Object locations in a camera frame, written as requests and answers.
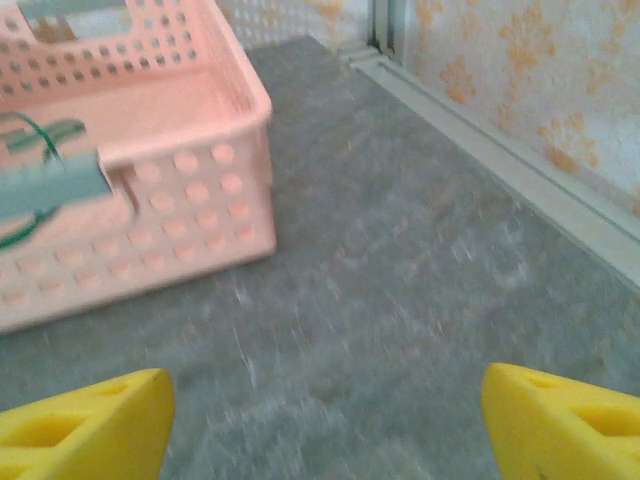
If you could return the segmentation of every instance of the gray floor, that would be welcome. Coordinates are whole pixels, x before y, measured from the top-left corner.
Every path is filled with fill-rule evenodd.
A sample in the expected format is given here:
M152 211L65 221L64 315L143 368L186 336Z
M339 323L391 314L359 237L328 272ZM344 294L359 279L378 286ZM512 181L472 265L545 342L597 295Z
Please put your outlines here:
M272 95L279 252L0 338L0 409L171 370L163 479L496 479L489 362L640 394L640 296L310 39Z

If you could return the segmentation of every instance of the gray plastic piece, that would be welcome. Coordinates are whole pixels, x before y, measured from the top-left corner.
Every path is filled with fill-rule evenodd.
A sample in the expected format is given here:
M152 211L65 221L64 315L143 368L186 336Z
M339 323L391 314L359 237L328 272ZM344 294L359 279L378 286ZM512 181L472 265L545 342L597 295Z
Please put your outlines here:
M22 14L30 19L95 12L113 7L125 7L126 3L124 0L31 0L18 2L18 6Z
M0 175L0 219L109 193L95 151L10 170Z

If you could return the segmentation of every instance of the pink plastic basket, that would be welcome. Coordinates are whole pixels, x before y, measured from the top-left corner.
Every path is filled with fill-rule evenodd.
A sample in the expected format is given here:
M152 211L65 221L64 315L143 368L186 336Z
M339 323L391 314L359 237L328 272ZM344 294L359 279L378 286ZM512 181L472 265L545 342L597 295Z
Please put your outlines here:
M220 10L127 3L131 33L55 45L17 6L0 8L1 110L84 122L61 153L97 149L112 189L0 250L0 331L275 249L271 103ZM32 157L5 148L0 175ZM24 221L0 220L0 233Z

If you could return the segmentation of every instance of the floor trim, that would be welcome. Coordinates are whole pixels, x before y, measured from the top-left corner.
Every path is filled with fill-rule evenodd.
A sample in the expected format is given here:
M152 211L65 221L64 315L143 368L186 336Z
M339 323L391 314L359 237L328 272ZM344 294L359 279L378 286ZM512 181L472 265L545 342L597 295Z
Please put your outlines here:
M546 159L372 51L350 44L338 55L451 138L576 243L640 288L640 220Z

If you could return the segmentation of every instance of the floral wallpaper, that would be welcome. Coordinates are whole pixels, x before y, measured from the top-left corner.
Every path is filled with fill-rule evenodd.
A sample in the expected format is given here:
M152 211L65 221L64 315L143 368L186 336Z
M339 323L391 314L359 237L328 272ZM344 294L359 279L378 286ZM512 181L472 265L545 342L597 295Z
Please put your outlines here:
M218 0L245 46L311 34L327 46L367 37L369 0Z
M404 65L640 216L640 0L410 0Z

